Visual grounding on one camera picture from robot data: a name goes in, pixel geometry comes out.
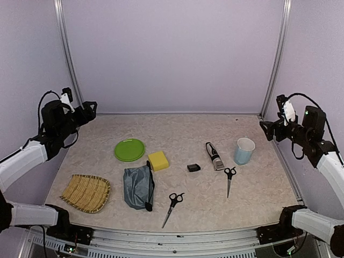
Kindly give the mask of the silver black hair clipper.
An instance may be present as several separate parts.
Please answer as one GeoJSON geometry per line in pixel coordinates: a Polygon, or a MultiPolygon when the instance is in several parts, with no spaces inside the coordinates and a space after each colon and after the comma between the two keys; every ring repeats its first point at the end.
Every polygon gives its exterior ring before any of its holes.
{"type": "Polygon", "coordinates": [[[210,156],[211,161],[213,163],[214,169],[216,171],[224,170],[225,166],[223,164],[223,161],[220,158],[220,156],[219,156],[217,150],[215,149],[215,147],[213,146],[213,144],[211,144],[210,142],[207,142],[205,144],[205,146],[206,146],[207,153],[210,156]]]}

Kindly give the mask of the grey zipper pouch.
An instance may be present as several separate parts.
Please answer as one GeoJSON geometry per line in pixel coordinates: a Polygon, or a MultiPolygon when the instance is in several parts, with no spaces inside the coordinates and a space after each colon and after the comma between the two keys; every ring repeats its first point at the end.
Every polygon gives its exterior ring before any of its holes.
{"type": "Polygon", "coordinates": [[[155,182],[151,163],[142,167],[126,168],[123,175],[124,201],[136,210],[152,212],[155,182]]]}

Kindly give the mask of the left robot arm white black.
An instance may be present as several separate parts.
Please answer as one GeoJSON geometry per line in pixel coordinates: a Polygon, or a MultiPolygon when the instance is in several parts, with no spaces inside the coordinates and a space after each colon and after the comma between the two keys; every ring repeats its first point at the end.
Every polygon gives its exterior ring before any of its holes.
{"type": "MultiPolygon", "coordinates": [[[[72,106],[70,88],[46,104],[38,104],[38,133],[29,138],[17,151],[1,160],[1,193],[27,172],[56,157],[71,135],[96,118],[97,103],[86,101],[72,106]]],[[[13,226],[47,226],[64,239],[75,234],[75,226],[69,222],[66,210],[54,205],[30,205],[10,202],[1,196],[1,231],[13,226]]]]}

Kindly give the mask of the black handled scissors front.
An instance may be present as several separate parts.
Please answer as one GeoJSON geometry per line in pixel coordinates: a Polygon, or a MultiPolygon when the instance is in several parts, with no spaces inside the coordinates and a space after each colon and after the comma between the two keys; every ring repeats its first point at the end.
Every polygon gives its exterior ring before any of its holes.
{"type": "Polygon", "coordinates": [[[166,214],[166,217],[163,221],[163,224],[161,226],[161,228],[164,228],[174,207],[176,206],[177,203],[181,203],[183,202],[183,195],[184,195],[184,192],[183,193],[180,193],[180,194],[177,194],[177,193],[171,193],[169,195],[169,199],[170,199],[170,205],[169,205],[169,209],[168,209],[168,212],[166,214]]]}

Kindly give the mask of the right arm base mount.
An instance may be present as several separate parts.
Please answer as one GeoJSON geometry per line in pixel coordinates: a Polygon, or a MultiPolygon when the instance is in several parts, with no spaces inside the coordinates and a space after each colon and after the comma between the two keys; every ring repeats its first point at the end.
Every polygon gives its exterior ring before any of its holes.
{"type": "Polygon", "coordinates": [[[257,237],[261,245],[282,241],[303,235],[303,230],[292,226],[292,215],[300,209],[305,209],[305,205],[293,205],[284,207],[279,217],[279,222],[273,225],[261,226],[257,228],[257,237]]]}

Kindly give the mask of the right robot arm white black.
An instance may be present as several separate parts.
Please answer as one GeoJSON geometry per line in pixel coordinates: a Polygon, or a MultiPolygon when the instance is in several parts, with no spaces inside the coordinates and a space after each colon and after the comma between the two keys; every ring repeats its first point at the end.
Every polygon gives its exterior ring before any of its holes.
{"type": "MultiPolygon", "coordinates": [[[[323,138],[324,128],[329,127],[326,113],[313,102],[306,106],[303,121],[299,124],[290,99],[290,96],[277,96],[279,119],[260,122],[267,140],[281,142],[289,139],[292,146],[299,145],[302,155],[297,159],[308,158],[343,202],[343,159],[335,140],[323,138]]],[[[336,257],[343,257],[343,220],[323,216],[305,205],[284,207],[278,223],[257,229],[260,244],[293,238],[304,232],[327,243],[336,257]]]]}

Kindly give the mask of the black handled scissors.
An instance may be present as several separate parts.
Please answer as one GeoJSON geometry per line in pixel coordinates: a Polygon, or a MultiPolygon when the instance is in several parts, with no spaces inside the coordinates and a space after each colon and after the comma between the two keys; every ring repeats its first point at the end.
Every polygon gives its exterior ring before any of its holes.
{"type": "Polygon", "coordinates": [[[181,203],[183,202],[183,195],[184,195],[184,192],[183,193],[180,193],[180,194],[177,194],[177,193],[171,193],[169,195],[169,199],[170,199],[170,205],[169,205],[169,209],[168,209],[168,212],[166,214],[166,217],[163,221],[163,224],[161,226],[161,228],[164,228],[174,207],[176,206],[177,203],[181,203]]]}
{"type": "Polygon", "coordinates": [[[232,177],[236,175],[236,167],[233,168],[225,168],[224,173],[227,175],[227,198],[229,198],[230,195],[230,188],[231,188],[231,181],[232,177]]]}

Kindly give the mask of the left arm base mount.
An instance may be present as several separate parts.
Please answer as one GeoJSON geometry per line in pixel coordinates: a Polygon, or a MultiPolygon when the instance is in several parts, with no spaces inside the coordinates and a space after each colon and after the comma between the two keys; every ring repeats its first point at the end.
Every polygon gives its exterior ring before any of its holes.
{"type": "Polygon", "coordinates": [[[90,245],[94,230],[91,227],[71,224],[69,212],[55,205],[46,204],[58,212],[58,220],[55,226],[50,226],[46,230],[48,236],[69,242],[90,245]]]}

